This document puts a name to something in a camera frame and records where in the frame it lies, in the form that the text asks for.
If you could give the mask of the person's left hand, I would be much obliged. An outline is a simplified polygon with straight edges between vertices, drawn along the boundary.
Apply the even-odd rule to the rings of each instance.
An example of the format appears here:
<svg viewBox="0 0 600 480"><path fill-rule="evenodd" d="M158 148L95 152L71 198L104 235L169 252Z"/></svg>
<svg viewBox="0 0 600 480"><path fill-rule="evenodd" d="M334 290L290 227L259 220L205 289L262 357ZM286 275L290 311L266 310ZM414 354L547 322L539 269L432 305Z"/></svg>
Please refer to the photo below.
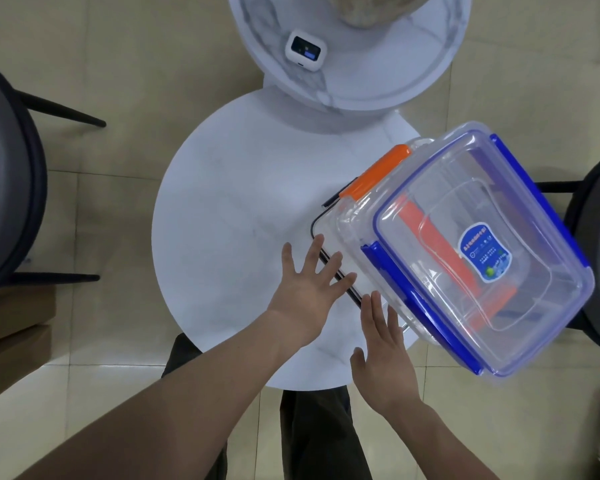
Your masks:
<svg viewBox="0 0 600 480"><path fill-rule="evenodd" d="M298 351L309 345L321 334L330 309L357 279L349 273L341 281L330 285L319 282L320 250L324 236L317 234L304 259L304 265L296 275L281 277L267 311L279 318L282 336L289 342L291 350Z"/></svg>

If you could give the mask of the person's right hand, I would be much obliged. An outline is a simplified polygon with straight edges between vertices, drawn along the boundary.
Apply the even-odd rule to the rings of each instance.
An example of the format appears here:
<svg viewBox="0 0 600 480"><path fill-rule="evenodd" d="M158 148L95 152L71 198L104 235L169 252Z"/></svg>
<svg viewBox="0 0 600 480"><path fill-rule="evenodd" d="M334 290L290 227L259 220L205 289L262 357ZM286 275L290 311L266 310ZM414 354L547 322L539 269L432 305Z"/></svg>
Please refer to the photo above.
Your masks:
<svg viewBox="0 0 600 480"><path fill-rule="evenodd" d="M358 391L369 407L378 414L385 405L393 401L421 400L416 371L404 345L397 313L391 306L388 307L385 319L390 336L380 337L372 318L371 294L364 295L360 322L367 345L367 352L364 354L368 384L366 390Z"/></svg>

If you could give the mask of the person's left forearm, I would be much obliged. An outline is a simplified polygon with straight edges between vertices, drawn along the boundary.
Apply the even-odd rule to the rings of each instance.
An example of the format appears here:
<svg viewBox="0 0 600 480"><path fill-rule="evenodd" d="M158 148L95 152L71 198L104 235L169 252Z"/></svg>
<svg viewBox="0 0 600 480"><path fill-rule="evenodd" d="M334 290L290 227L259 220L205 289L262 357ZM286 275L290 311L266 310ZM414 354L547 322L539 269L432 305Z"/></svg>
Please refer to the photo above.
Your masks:
<svg viewBox="0 0 600 480"><path fill-rule="evenodd" d="M266 382L314 332L299 316L268 310L83 428L16 480L202 480Z"/></svg>

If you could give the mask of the person's right forearm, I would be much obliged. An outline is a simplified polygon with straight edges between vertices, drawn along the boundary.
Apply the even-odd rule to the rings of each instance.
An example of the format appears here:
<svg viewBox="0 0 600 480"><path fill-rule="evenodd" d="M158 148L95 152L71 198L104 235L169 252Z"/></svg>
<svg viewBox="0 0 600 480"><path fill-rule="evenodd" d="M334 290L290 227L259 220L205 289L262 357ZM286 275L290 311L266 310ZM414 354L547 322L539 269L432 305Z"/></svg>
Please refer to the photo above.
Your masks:
<svg viewBox="0 0 600 480"><path fill-rule="evenodd" d="M419 398L388 403L380 414L408 448L426 480L500 480Z"/></svg>

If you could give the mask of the clear box with black rim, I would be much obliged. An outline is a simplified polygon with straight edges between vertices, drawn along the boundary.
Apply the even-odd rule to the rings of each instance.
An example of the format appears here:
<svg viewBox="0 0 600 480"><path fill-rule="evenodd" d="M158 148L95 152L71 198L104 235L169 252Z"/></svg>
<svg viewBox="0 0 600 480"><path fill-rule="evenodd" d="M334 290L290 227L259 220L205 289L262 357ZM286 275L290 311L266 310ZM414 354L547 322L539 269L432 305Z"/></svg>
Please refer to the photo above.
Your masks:
<svg viewBox="0 0 600 480"><path fill-rule="evenodd" d="M353 252L346 250L344 245L339 242L335 231L335 224L333 224L331 215L333 208L337 206L338 202L340 201L339 193L345 190L345 188L352 183L353 181L348 182L345 186L341 187L336 193L323 202L318 215L314 217L311 223L310 236L312 239L314 239L317 234L322 234L324 236L319 257L320 262L323 265L327 265L332 254L336 252L342 253L341 267L335 274L334 279L336 282L339 282L349 273L355 273L357 275L357 280L353 286L346 291L346 296L350 298L355 306L360 308L362 296L365 294L371 294L374 290L376 290L376 287L374 286L374 283L370 277L371 271L361 269L354 260Z"/></svg>

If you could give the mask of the person's black trousers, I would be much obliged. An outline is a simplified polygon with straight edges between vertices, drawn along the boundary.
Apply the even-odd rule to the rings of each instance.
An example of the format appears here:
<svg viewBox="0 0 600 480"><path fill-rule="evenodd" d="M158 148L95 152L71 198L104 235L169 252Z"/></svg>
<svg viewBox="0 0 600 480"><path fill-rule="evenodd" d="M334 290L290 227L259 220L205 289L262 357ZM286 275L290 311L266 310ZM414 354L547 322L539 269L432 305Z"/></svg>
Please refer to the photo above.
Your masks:
<svg viewBox="0 0 600 480"><path fill-rule="evenodd" d="M152 386L168 453L160 469L174 480L226 480L232 430L295 352L282 330L261 322L205 353L178 336ZM284 391L280 427L285 480L371 480L347 387Z"/></svg>

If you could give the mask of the clear box with orange latches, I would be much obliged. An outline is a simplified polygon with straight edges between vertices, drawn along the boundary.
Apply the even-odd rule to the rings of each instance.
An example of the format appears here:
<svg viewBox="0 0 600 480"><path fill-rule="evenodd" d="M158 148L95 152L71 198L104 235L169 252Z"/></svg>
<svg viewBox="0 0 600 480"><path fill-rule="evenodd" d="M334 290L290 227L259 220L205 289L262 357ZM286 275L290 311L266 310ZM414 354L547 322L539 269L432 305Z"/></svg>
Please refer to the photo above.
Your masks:
<svg viewBox="0 0 600 480"><path fill-rule="evenodd" d="M450 220L436 224L414 191L399 189L435 157L433 139L398 144L338 195L329 220L343 251L417 335L430 342L436 325L476 334L513 297L516 288L487 291L458 250Z"/></svg>

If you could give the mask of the clear box with blue latches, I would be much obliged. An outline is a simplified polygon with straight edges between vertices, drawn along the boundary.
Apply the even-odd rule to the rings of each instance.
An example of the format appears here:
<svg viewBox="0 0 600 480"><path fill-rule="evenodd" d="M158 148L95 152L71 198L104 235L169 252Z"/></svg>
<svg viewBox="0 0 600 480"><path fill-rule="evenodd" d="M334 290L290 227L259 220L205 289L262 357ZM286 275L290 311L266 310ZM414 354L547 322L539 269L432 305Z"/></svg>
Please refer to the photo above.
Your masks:
<svg viewBox="0 0 600 480"><path fill-rule="evenodd" d="M484 125L409 153L362 201L374 287L461 366L512 376L592 297L592 267Z"/></svg>

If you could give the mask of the white device with screen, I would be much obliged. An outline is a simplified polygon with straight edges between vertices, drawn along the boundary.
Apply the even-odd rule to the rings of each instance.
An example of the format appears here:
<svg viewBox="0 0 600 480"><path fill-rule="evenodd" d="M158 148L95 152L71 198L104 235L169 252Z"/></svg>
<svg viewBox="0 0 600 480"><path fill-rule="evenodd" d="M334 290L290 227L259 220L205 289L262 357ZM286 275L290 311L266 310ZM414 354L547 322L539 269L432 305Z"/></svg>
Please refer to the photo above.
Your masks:
<svg viewBox="0 0 600 480"><path fill-rule="evenodd" d="M310 72L318 72L328 55L328 46L322 39L300 29L291 31L285 45L288 61Z"/></svg>

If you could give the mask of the beige stone-like object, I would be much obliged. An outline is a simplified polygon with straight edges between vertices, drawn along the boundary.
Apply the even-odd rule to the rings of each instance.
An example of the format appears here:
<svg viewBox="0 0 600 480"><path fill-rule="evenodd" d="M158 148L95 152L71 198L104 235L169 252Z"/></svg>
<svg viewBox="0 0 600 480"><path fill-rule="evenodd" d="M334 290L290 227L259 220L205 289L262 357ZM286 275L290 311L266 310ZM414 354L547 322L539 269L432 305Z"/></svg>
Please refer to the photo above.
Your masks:
<svg viewBox="0 0 600 480"><path fill-rule="evenodd" d="M337 17L357 29L371 29L411 15L430 0L327 0Z"/></svg>

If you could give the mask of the brown wooden furniture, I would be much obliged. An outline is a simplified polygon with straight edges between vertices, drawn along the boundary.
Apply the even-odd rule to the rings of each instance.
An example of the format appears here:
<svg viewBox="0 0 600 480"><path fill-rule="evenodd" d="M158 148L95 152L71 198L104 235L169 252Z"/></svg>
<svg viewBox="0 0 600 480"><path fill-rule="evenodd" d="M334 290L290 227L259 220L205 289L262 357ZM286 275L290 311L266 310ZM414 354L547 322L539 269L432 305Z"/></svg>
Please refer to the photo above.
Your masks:
<svg viewBox="0 0 600 480"><path fill-rule="evenodd" d="M51 359L55 315L53 285L0 289L0 395Z"/></svg>

